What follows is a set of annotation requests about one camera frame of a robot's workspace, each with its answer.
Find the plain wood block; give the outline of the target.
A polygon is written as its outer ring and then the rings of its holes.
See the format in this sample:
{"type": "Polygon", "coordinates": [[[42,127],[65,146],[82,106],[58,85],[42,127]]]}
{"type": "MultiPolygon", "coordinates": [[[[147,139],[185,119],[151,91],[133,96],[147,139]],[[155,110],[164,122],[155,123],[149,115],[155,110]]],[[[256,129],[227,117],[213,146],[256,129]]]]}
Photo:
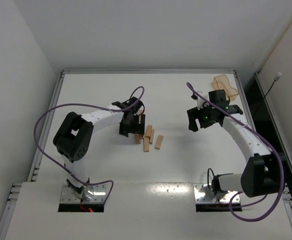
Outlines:
{"type": "Polygon", "coordinates": [[[135,141],[135,144],[136,144],[136,145],[141,144],[141,137],[140,137],[139,134],[135,134],[135,135],[134,135],[134,141],[135,141]]]}

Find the translucent orange plastic container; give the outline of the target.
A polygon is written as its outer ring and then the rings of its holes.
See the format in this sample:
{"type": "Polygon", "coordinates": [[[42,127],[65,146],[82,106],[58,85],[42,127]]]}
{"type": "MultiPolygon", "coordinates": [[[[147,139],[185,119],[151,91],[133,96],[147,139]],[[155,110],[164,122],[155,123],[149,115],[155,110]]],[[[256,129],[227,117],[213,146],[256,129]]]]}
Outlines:
{"type": "Polygon", "coordinates": [[[238,90],[230,85],[229,78],[225,74],[215,76],[211,85],[214,90],[224,90],[231,102],[239,95],[238,90]]]}

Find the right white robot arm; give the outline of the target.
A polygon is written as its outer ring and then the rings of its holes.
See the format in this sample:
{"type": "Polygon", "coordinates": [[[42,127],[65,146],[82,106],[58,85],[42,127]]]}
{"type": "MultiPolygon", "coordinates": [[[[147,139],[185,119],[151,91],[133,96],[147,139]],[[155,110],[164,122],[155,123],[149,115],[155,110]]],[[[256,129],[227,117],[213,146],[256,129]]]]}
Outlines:
{"type": "Polygon", "coordinates": [[[242,173],[223,173],[213,176],[211,191],[220,194],[227,191],[245,193],[258,197],[274,194],[284,186],[284,167],[280,156],[265,144],[259,135],[248,126],[241,108],[231,105],[224,90],[192,94],[197,106],[187,110],[188,129],[197,132],[219,124],[241,150],[246,166],[242,173]]]}

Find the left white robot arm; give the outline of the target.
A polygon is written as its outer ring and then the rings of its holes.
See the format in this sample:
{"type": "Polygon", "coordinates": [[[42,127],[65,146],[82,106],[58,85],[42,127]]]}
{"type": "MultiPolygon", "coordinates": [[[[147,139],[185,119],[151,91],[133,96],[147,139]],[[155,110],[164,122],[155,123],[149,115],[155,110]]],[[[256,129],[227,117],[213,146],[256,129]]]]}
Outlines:
{"type": "Polygon", "coordinates": [[[53,138],[57,152],[62,155],[64,167],[70,171],[66,180],[68,187],[77,195],[90,182],[85,170],[84,156],[89,150],[94,133],[106,127],[119,124],[119,134],[145,133],[145,114],[139,113],[145,106],[141,100],[131,97],[124,102],[113,102],[105,110],[85,114],[70,112],[66,115],[53,138]]]}

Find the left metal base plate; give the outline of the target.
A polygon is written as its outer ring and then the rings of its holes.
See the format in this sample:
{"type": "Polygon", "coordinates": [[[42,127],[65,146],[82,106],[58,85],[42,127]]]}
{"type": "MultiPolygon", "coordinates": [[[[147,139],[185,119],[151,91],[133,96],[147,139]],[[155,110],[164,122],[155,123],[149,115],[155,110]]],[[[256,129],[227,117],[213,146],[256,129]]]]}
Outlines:
{"type": "Polygon", "coordinates": [[[65,184],[62,187],[59,202],[61,204],[102,204],[106,200],[106,194],[104,185],[84,186],[81,193],[77,193],[65,184]]]}

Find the metal base plate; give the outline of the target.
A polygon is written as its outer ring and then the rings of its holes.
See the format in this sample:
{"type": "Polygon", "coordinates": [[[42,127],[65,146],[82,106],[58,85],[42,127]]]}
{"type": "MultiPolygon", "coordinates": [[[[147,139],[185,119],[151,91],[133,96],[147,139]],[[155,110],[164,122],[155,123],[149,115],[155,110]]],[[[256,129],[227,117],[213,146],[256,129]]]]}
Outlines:
{"type": "Polygon", "coordinates": [[[62,187],[59,202],[61,204],[102,204],[106,200],[106,194],[104,185],[84,186],[81,193],[77,193],[65,184],[62,187]]]}
{"type": "Polygon", "coordinates": [[[227,191],[214,194],[206,183],[193,184],[194,198],[196,204],[228,204],[237,191],[227,191]]]}

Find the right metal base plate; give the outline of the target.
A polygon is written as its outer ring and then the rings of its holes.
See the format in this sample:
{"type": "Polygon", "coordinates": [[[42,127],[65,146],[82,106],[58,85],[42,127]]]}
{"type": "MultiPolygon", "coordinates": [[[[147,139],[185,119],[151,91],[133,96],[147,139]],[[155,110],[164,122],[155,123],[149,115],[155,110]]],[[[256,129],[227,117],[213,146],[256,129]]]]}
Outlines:
{"type": "Polygon", "coordinates": [[[237,191],[227,191],[214,194],[206,183],[193,184],[194,198],[196,204],[228,204],[237,191]]]}

